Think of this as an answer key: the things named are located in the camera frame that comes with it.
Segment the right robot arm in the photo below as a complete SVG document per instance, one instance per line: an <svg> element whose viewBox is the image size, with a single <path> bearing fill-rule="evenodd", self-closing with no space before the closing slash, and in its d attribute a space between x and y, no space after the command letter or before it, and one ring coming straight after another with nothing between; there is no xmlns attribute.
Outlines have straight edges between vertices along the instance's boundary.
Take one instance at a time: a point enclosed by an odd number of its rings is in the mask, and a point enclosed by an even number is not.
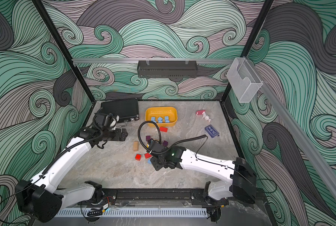
<svg viewBox="0 0 336 226"><path fill-rule="evenodd" d="M207 135L179 140L171 146L163 145L162 138L150 139L143 142L141 138L142 127L149 124L144 121L138 127L139 143L151 155L151 163L156 171L165 169L193 170L217 178L218 182L207 182L203 198L206 203L214 205L221 199L236 198L248 204L256 200L256 173L243 158L236 160L215 159L201 155L182 147L182 143L207 140Z"/></svg>

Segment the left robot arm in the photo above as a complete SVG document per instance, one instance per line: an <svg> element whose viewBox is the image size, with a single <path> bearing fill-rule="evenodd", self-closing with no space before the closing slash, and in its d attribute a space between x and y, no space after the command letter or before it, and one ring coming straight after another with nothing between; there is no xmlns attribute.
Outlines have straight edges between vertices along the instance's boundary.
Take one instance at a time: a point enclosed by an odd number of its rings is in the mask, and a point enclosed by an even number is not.
<svg viewBox="0 0 336 226"><path fill-rule="evenodd" d="M15 187L17 206L20 212L46 223L66 207L88 201L101 204L104 198L102 186L92 181L75 188L59 190L58 186L78 160L98 146L120 138L116 126L119 115L96 113L92 125L82 127L75 133L67 147L59 153L40 173L29 181L21 180Z"/></svg>

